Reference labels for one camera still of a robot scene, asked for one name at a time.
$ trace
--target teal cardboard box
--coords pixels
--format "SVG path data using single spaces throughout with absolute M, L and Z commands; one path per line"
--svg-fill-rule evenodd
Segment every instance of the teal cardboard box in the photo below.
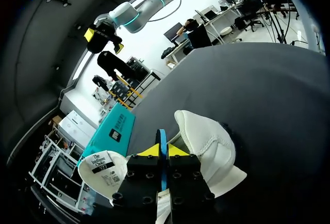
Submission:
M 89 141 L 77 165 L 86 156 L 104 150 L 126 156 L 134 121 L 135 116 L 124 106 L 116 103 Z

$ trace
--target black table surface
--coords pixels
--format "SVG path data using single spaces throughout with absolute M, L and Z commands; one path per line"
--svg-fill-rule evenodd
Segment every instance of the black table surface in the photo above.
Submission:
M 242 138 L 247 178 L 219 199 L 234 222 L 308 220 L 324 213 L 330 81 L 327 58 L 286 44 L 236 43 L 192 51 L 133 109 L 128 154 L 177 132 L 184 109 L 225 122 Z

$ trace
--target ceiling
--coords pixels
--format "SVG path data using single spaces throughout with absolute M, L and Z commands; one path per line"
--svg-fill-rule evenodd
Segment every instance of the ceiling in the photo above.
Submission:
M 87 26 L 123 1 L 29 0 L 11 20 L 0 60 L 1 151 L 8 156 L 33 124 L 57 106 L 87 43 Z

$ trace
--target robotic arm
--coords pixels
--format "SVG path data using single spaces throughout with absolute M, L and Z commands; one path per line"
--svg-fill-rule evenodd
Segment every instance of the robotic arm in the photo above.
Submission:
M 153 15 L 172 1 L 146 0 L 138 9 L 131 3 L 124 2 L 113 11 L 99 15 L 85 34 L 85 38 L 89 42 L 88 50 L 99 53 L 108 41 L 112 41 L 115 47 L 119 48 L 118 44 L 121 39 L 115 35 L 116 28 L 124 26 L 130 33 L 136 33 L 146 25 Z

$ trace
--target blue strap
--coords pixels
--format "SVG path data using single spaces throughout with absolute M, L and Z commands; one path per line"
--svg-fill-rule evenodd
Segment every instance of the blue strap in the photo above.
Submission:
M 167 159 L 167 141 L 166 141 L 166 133 L 165 130 L 160 131 L 160 159 L 163 164 L 162 172 L 161 172 L 161 190 L 167 189 L 167 178 L 166 178 L 166 159 Z

